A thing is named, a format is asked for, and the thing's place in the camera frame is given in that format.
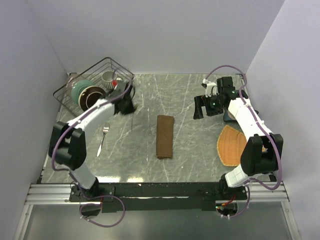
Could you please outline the brown cloth napkin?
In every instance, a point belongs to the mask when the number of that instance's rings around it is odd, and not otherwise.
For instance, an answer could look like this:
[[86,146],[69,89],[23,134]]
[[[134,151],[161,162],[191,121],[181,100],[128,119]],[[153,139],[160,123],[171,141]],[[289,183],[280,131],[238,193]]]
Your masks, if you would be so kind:
[[157,116],[156,126],[156,157],[171,159],[173,157],[174,117]]

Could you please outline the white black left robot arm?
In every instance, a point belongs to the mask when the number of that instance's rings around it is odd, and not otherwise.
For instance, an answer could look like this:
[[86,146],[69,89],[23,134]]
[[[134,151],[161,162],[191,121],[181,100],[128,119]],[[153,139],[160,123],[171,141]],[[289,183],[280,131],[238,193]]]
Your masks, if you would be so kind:
[[97,177],[87,167],[86,140],[100,124],[120,113],[129,115],[135,112],[131,91],[133,82],[119,81],[107,95],[103,95],[89,109],[78,117],[54,124],[48,156],[55,172],[67,172],[88,201],[94,201],[101,194]]

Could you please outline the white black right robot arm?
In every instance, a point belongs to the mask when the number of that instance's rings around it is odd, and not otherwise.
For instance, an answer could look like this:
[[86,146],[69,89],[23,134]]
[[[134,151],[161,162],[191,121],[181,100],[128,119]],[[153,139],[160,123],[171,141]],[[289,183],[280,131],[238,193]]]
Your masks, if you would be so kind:
[[257,181],[258,176],[275,171],[280,173],[283,137],[266,127],[252,107],[244,88],[236,89],[230,76],[216,81],[205,78],[201,85],[205,88],[205,94],[194,97],[193,118],[202,119],[203,110],[208,117],[223,114],[224,121],[238,123],[246,139],[239,166],[221,178],[219,195],[228,200],[236,194],[236,188]]

